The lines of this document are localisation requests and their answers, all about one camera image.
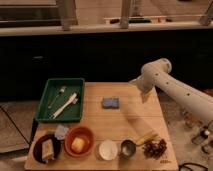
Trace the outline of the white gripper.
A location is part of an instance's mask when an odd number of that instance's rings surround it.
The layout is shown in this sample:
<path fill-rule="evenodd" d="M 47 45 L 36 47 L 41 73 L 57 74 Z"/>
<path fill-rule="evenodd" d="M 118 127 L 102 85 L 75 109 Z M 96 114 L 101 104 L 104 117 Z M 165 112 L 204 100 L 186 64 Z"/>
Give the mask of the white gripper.
<path fill-rule="evenodd" d="M 141 91 L 140 95 L 142 103 L 147 102 L 150 97 L 150 91 L 153 89 L 154 85 L 148 82 L 142 75 L 130 80 L 129 83 L 135 85 Z"/>

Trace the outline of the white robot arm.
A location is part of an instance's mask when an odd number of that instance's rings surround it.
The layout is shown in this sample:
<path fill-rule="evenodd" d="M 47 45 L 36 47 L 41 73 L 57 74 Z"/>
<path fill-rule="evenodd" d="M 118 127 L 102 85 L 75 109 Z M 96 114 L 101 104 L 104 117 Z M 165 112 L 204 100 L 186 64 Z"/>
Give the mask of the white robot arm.
<path fill-rule="evenodd" d="M 204 124 L 204 129 L 195 138 L 213 134 L 213 97 L 175 79 L 170 75 L 171 70 L 171 62 L 166 58 L 160 58 L 144 64 L 141 74 L 130 83 L 143 94 L 148 94 L 153 87 L 158 87 L 194 114 Z"/>

